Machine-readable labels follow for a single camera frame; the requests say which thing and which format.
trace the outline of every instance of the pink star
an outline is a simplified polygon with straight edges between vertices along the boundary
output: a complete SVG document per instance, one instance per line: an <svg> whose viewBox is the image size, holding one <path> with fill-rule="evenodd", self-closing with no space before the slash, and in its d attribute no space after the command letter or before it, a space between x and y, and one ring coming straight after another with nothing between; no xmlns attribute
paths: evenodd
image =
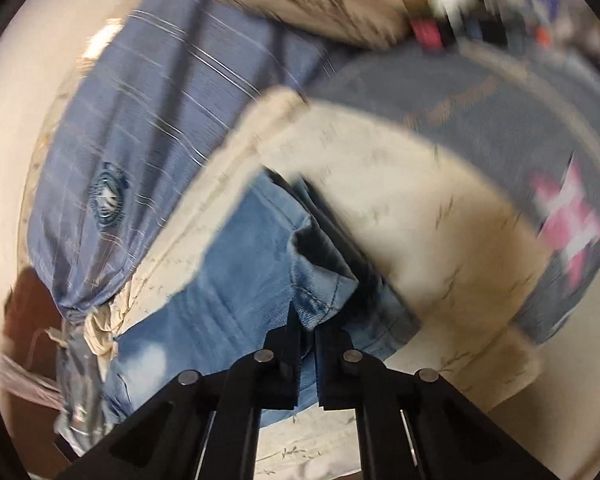
<svg viewBox="0 0 600 480"><path fill-rule="evenodd" d="M546 217L538 237L560 251L573 291L582 280L587 247L600 240L600 217L585 200L575 156L571 157L562 188L545 175L536 175L532 185L536 206Z"/></svg>

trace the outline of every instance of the metal screw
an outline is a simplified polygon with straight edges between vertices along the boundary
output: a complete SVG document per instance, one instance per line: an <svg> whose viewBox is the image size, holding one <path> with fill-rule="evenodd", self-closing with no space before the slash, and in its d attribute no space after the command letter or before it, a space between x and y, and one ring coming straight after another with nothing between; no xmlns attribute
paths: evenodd
<svg viewBox="0 0 600 480"><path fill-rule="evenodd" d="M256 361L259 363L268 363L273 359L273 352L267 349L258 350L253 355L253 358L256 359Z"/></svg>
<svg viewBox="0 0 600 480"><path fill-rule="evenodd" d="M182 386L189 386L200 378L200 374L195 370L184 370L178 375L178 382Z"/></svg>
<svg viewBox="0 0 600 480"><path fill-rule="evenodd" d="M347 350L344 352L344 354L342 354L342 358L347 363L359 363L362 361L362 354L359 350Z"/></svg>
<svg viewBox="0 0 600 480"><path fill-rule="evenodd" d="M423 368L418 372L418 377L426 383L435 383L440 377L440 374L433 368Z"/></svg>

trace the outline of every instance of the gray fabric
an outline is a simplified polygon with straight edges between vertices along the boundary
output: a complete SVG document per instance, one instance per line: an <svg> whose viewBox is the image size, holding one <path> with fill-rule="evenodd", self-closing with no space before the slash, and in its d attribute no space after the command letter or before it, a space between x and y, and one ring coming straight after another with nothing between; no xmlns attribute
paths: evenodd
<svg viewBox="0 0 600 480"><path fill-rule="evenodd" d="M211 0L145 0L82 82L29 221L32 264L63 316L105 303L244 107L355 51Z"/></svg>
<svg viewBox="0 0 600 480"><path fill-rule="evenodd" d="M66 347L58 349L57 370L64 406L54 430L82 456L107 433L102 380L97 358L84 340L82 325L66 322L63 333Z"/></svg>
<svg viewBox="0 0 600 480"><path fill-rule="evenodd" d="M534 201L534 175L560 185L575 157L586 201L600 216L600 158L591 147L600 144L600 78L573 58L529 51L523 64L506 53L483 49L495 56L496 68L458 52L428 56L412 44L368 54L308 94L407 124L452 149L505 190L538 230L546 218ZM509 65L514 76L502 70ZM536 76L549 92L535 92ZM558 109L557 102L566 106ZM574 117L584 119L591 131L579 133ZM520 310L517 325L537 344L546 341L599 268L600 240L587 247L583 277L571 290L555 253Z"/></svg>

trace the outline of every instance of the circular emblem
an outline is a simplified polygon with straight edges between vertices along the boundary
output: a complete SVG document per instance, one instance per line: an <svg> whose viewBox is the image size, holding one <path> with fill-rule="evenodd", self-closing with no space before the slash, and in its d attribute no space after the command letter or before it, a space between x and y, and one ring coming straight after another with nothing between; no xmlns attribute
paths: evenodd
<svg viewBox="0 0 600 480"><path fill-rule="evenodd" d="M108 162L103 164L91 184L90 203L98 229L115 227L123 217L125 189L128 187L124 176Z"/></svg>

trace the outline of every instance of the folded denim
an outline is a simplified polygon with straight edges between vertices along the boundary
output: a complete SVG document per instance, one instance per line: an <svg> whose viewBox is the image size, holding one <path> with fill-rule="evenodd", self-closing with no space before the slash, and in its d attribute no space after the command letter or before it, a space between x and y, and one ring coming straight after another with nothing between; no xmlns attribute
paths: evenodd
<svg viewBox="0 0 600 480"><path fill-rule="evenodd" d="M356 308L342 310L347 301ZM262 347L292 305L307 331L336 314L353 343L386 359L420 321L338 225L312 186L263 170L209 247L193 280L120 335L104 384L111 422L121 422L179 372L224 370ZM314 357L301 364L292 412L265 411L267 426L317 401Z"/></svg>

